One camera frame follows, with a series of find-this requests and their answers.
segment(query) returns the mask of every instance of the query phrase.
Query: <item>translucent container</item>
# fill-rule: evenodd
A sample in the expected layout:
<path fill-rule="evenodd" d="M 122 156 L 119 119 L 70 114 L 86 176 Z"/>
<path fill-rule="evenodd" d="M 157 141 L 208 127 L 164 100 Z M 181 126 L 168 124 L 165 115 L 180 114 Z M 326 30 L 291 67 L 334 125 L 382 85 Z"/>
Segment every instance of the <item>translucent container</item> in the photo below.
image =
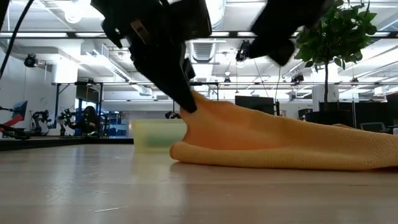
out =
<path fill-rule="evenodd" d="M 170 146 L 181 141 L 187 126 L 181 119 L 138 119 L 132 123 L 137 153 L 169 153 Z"/>

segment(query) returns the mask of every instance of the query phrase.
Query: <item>knit fabric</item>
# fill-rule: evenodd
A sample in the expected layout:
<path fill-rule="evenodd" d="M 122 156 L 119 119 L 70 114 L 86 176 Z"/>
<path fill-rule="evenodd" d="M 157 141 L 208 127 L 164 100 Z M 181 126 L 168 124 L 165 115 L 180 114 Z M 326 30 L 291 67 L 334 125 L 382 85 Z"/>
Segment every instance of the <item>knit fabric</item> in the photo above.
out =
<path fill-rule="evenodd" d="M 198 111 L 181 111 L 180 162 L 231 167 L 367 170 L 398 166 L 398 137 L 272 116 L 194 93 Z"/>

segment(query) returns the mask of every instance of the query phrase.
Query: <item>ceiling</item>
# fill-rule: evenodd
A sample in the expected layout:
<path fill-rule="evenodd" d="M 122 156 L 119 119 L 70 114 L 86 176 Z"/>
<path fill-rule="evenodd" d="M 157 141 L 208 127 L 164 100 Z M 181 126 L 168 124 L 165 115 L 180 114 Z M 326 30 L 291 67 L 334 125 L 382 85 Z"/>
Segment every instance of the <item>ceiling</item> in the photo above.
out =
<path fill-rule="evenodd" d="M 9 8 L 9 22 L 6 21 L 3 31 L 13 30 L 20 13 L 22 12 L 26 1 L 13 0 Z M 351 4 L 358 4 L 359 1 L 352 1 Z M 252 22 L 257 17 L 261 9 L 264 7 L 264 1 L 257 0 L 227 0 L 224 12 L 223 25 L 220 30 L 249 30 Z M 32 8 L 25 17 L 21 26 L 21 31 L 26 32 L 53 32 L 53 31 L 77 31 L 77 32 L 102 32 L 101 21 L 103 18 L 92 7 L 82 7 L 78 11 L 81 19 L 76 23 L 71 23 L 71 18 L 68 15 L 76 13 L 72 10 L 73 3 L 71 1 L 46 1 L 36 0 Z M 397 31 L 398 30 L 398 0 L 371 0 L 372 12 L 376 12 L 377 16 L 373 20 L 373 24 L 377 26 L 378 30 Z M 243 67 L 238 67 L 234 60 L 236 49 L 240 46 L 242 39 L 217 39 L 219 43 L 216 44 L 215 56 L 211 61 L 211 65 L 195 65 L 195 71 L 200 80 L 219 81 L 227 77 L 226 72 L 229 72 L 229 77 L 232 82 L 260 82 L 261 79 L 265 82 L 277 82 L 284 80 L 289 82 L 292 75 L 298 72 L 303 73 L 305 82 L 312 82 L 313 71 L 310 68 L 304 68 L 299 60 L 291 60 L 286 66 L 279 67 L 267 57 L 250 59 L 245 61 Z M 102 64 L 91 63 L 89 52 L 85 49 L 90 49 L 87 46 L 93 46 L 94 49 L 100 49 L 102 45 L 109 49 L 109 59 L 115 66 L 120 68 L 127 76 L 137 81 L 146 81 L 146 79 L 139 75 L 129 59 L 129 52 L 126 49 L 118 49 L 111 41 L 105 39 L 95 40 L 25 40 L 19 39 L 16 44 L 19 47 L 58 47 L 72 57 L 75 57 L 80 62 L 79 77 L 90 77 L 101 82 L 120 82 Z M 192 49 L 188 43 L 188 52 L 191 54 Z M 359 78 L 361 82 L 374 82 L 378 80 L 387 79 L 389 81 L 398 78 L 398 59 L 396 55 L 398 50 L 398 39 L 382 39 L 375 41 L 363 49 L 364 59 L 357 65 L 347 64 L 346 70 L 339 69 L 339 81 L 350 81 L 353 77 Z M 375 86 L 364 86 L 363 88 L 355 89 L 353 92 L 366 93 L 373 91 Z M 234 88 L 231 86 L 224 86 L 223 88 Z M 273 95 L 271 91 L 264 91 L 261 86 L 245 86 L 248 90 L 240 90 L 240 94 L 250 94 L 251 89 L 257 88 L 258 95 Z M 341 89 L 351 88 L 350 86 L 341 87 Z M 294 87 L 281 86 L 282 95 L 291 92 Z M 107 86 L 105 91 L 135 91 L 130 86 Z M 310 88 L 302 90 L 301 92 L 310 92 Z M 154 93 L 161 94 L 154 88 Z M 224 96 L 227 98 L 233 97 L 234 90 L 224 91 Z"/>

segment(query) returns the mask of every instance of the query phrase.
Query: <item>security camera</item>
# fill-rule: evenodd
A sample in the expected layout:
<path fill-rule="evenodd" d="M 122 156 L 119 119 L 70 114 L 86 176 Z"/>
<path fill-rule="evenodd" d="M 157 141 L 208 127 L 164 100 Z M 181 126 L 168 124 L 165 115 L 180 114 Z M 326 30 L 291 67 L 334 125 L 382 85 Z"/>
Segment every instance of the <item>security camera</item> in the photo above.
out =
<path fill-rule="evenodd" d="M 39 61 L 36 59 L 36 54 L 28 54 L 24 61 L 24 65 L 28 68 L 35 68 L 38 64 Z"/>

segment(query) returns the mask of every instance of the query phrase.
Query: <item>wooden table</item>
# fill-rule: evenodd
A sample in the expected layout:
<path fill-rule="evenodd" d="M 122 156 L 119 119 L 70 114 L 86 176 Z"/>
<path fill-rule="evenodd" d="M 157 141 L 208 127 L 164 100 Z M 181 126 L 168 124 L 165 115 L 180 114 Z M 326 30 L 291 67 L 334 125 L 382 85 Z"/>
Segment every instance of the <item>wooden table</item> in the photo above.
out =
<path fill-rule="evenodd" d="M 1 152 L 0 180 L 2 223 L 398 222 L 394 171 L 197 166 L 84 145 Z"/>

